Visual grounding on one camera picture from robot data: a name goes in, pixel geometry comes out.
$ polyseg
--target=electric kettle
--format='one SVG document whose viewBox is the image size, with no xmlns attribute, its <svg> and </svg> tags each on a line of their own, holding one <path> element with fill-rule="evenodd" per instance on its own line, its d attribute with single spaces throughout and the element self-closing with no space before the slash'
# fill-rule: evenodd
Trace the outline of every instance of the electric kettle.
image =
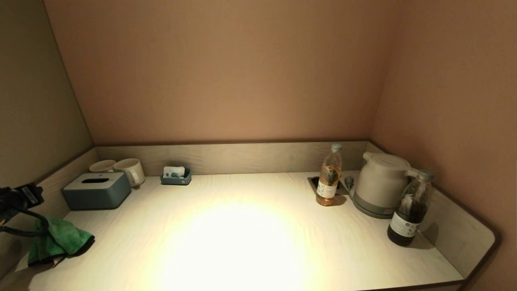
<svg viewBox="0 0 517 291">
<path fill-rule="evenodd" d="M 380 219 L 390 219 L 409 183 L 408 177 L 416 177 L 418 170 L 397 156 L 366 152 L 367 161 L 359 174 L 351 197 L 361 212 Z"/>
</svg>

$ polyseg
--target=mug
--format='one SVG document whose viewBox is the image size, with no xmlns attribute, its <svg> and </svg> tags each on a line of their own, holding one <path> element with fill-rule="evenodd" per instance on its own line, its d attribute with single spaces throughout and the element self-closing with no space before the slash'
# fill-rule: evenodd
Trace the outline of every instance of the mug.
<svg viewBox="0 0 517 291">
<path fill-rule="evenodd" d="M 107 172 L 114 172 L 115 171 L 115 164 L 117 161 L 113 159 L 105 159 L 100 162 L 96 162 L 95 164 L 91 165 L 88 169 L 90 172 L 93 173 L 107 173 Z"/>
<path fill-rule="evenodd" d="M 137 158 L 127 158 L 115 164 L 117 172 L 124 172 L 129 179 L 131 187 L 136 187 L 145 181 L 142 164 Z"/>
</svg>

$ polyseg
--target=tissue box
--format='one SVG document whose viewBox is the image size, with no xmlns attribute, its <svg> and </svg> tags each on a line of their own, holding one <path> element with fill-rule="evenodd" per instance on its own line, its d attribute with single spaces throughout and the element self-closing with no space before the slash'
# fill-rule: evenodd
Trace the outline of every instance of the tissue box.
<svg viewBox="0 0 517 291">
<path fill-rule="evenodd" d="M 114 209 L 131 192 L 125 173 L 86 173 L 61 190 L 72 210 Z"/>
<path fill-rule="evenodd" d="M 190 173 L 190 169 L 185 168 L 185 176 L 183 178 L 164 177 L 163 175 L 161 175 L 160 180 L 162 181 L 162 185 L 186 186 L 190 184 L 190 181 L 192 180 L 192 174 Z"/>
</svg>

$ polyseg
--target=green towel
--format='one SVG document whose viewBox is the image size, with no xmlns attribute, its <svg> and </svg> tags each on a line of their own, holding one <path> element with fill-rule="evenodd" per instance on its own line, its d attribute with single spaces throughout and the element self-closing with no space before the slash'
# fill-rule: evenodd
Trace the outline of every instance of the green towel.
<svg viewBox="0 0 517 291">
<path fill-rule="evenodd" d="M 50 264 L 55 258 L 77 257 L 84 254 L 95 242 L 95 237 L 74 227 L 68 221 L 45 217 L 49 221 L 47 234 L 35 237 L 29 253 L 29 267 Z M 36 221 L 36 230 L 41 228 L 41 220 Z"/>
</svg>

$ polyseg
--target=kettle lid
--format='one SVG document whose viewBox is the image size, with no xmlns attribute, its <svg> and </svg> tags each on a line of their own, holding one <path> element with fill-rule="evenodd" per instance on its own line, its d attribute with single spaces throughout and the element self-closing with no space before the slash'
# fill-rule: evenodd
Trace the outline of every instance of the kettle lid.
<svg viewBox="0 0 517 291">
<path fill-rule="evenodd" d="M 391 170 L 407 170 L 410 165 L 401 157 L 388 154 L 374 154 L 370 159 L 379 166 L 389 168 Z"/>
</svg>

